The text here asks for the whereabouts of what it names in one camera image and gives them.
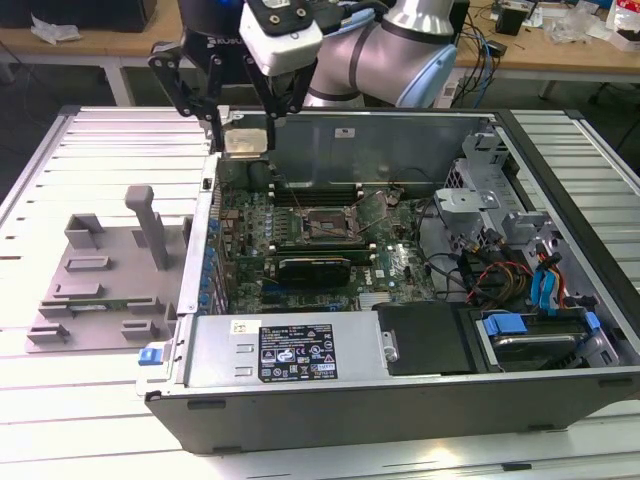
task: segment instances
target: wooden desk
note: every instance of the wooden desk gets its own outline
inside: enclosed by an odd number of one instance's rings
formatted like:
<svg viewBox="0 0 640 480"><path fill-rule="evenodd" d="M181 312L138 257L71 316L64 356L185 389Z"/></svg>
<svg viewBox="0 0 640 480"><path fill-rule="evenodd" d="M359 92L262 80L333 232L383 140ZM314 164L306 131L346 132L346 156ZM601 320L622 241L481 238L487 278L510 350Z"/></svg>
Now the wooden desk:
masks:
<svg viewBox="0 0 640 480"><path fill-rule="evenodd" d="M118 106L134 105L124 67L146 67L154 43L178 41L182 22L177 0L158 0L156 13L142 33L81 30L82 39L50 45L29 29L0 28L0 40L27 64L93 65L107 75ZM0 62L14 59L0 47Z"/></svg>
<svg viewBox="0 0 640 480"><path fill-rule="evenodd" d="M474 23L492 40L507 45L497 77L546 81L640 82L640 55L626 53L602 40L590 45L554 45L541 29L520 30L517 37L494 32L495 23L476 16L490 0L472 0L470 13ZM29 30L0 29L0 39L25 63L96 65L104 68L119 106L133 105L124 67L146 67L154 43L178 41L182 33L177 0L158 0L154 18L142 33L117 33L82 30L82 40L49 45ZM0 62L13 59L0 49ZM447 84L455 87L476 62L472 42L459 45L456 68ZM448 106L447 102L438 106Z"/></svg>
<svg viewBox="0 0 640 480"><path fill-rule="evenodd" d="M491 0L471 0L469 13L487 40L507 46L496 77L521 80L542 80L545 86L540 96L550 93L556 81L571 82L640 82L640 55L621 52L609 42L592 38L588 45L571 43L555 45L541 28L522 27L517 36L495 33L495 22L488 20L489 12L479 9ZM436 100L436 106L449 108L460 80L469 75L476 64L477 50L472 40L461 39L456 67Z"/></svg>
<svg viewBox="0 0 640 480"><path fill-rule="evenodd" d="M507 45L507 53L502 58L500 69L640 75L638 53L622 52L604 40L593 38L589 45L554 45L541 28L522 27L516 37L495 33L495 22L483 18L488 18L489 12L484 10L482 15L477 15L480 7L490 3L487 0L472 0L469 13L487 40ZM476 52L469 39L461 41L456 66L473 67Z"/></svg>

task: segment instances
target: white slatted table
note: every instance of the white slatted table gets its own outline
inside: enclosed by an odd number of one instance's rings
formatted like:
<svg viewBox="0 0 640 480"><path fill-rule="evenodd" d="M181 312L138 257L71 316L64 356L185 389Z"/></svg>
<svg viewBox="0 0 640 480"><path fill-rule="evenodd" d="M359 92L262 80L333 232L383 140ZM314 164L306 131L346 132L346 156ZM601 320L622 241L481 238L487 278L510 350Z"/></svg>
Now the white slatted table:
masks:
<svg viewBox="0 0 640 480"><path fill-rule="evenodd" d="M135 353L25 355L24 335L66 245L69 214L96 211L103 225L134 225L121 199L127 185L144 182L165 224L179 224L193 211L206 153L198 123L173 109L83 109L56 121L0 207L1 479L640 476L637 400L568 432L207 458L182 451L146 410L135 393ZM533 470L505 472L505 462Z"/></svg>

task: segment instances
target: connector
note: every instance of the connector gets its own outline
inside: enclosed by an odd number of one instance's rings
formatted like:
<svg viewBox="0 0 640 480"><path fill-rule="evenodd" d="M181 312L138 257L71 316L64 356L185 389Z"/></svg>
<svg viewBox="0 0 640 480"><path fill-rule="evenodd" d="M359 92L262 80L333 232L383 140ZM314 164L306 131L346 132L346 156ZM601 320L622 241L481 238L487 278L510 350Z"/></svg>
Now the connector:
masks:
<svg viewBox="0 0 640 480"><path fill-rule="evenodd" d="M489 40L487 42L487 47L489 47L489 55L494 58L500 58L507 53L507 46L496 42L495 40Z"/></svg>
<svg viewBox="0 0 640 480"><path fill-rule="evenodd" d="M504 245L504 237L496 232L493 228L487 228L484 231L484 236L487 239L487 242L492 243L494 245Z"/></svg>
<svg viewBox="0 0 640 480"><path fill-rule="evenodd" d="M538 270L549 270L555 264L557 264L560 260L562 260L562 255L558 252L554 252L553 255L545 258L538 266L536 267L536 271Z"/></svg>

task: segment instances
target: wire bundle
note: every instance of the wire bundle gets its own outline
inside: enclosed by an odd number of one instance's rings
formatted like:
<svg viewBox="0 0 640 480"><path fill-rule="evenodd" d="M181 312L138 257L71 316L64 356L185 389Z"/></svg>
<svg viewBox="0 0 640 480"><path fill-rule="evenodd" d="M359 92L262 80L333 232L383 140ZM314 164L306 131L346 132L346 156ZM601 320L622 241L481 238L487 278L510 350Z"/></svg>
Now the wire bundle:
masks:
<svg viewBox="0 0 640 480"><path fill-rule="evenodd" d="M468 12L467 18L469 19L469 22L465 23L467 30L463 30L461 36L475 41L478 55L473 70L462 83L460 91L453 98L452 103L456 103L458 100L462 103L467 94L479 91L480 93L473 103L473 108L477 108L484 98L487 88L493 83L495 72L500 66L500 57L495 59L491 56L489 45L487 44L484 34L475 26L473 18Z"/></svg>
<svg viewBox="0 0 640 480"><path fill-rule="evenodd" d="M548 258L549 257L548 257L548 255L546 253L539 253L538 254L538 260L540 261L540 263L543 263ZM551 267L549 267L549 271L556 277L556 283L558 285L558 295L557 295L558 307L567 308L565 306L565 303L564 303L564 291L565 291L565 287L566 287L566 282L565 282L565 279L564 279L564 275L558 269L557 265L552 265Z"/></svg>
<svg viewBox="0 0 640 480"><path fill-rule="evenodd" d="M505 278L505 283L498 295L493 296L483 290L482 284L486 284L486 279L491 272L499 272ZM478 278L473 290L467 295L466 303L471 303L476 297L482 310L492 310L503 306L510 300L517 298L527 287L527 277L532 277L531 271L524 265L516 262L495 262L489 265ZM478 291L484 293L482 298Z"/></svg>

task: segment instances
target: power supply label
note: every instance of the power supply label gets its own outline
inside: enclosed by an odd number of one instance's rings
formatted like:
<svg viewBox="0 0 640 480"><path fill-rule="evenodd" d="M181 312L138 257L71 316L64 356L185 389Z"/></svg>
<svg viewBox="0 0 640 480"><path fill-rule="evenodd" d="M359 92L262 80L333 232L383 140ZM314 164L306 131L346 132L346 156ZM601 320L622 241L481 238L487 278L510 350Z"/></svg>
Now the power supply label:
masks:
<svg viewBox="0 0 640 480"><path fill-rule="evenodd" d="M265 383L335 380L333 342L331 325L261 327L258 378Z"/></svg>

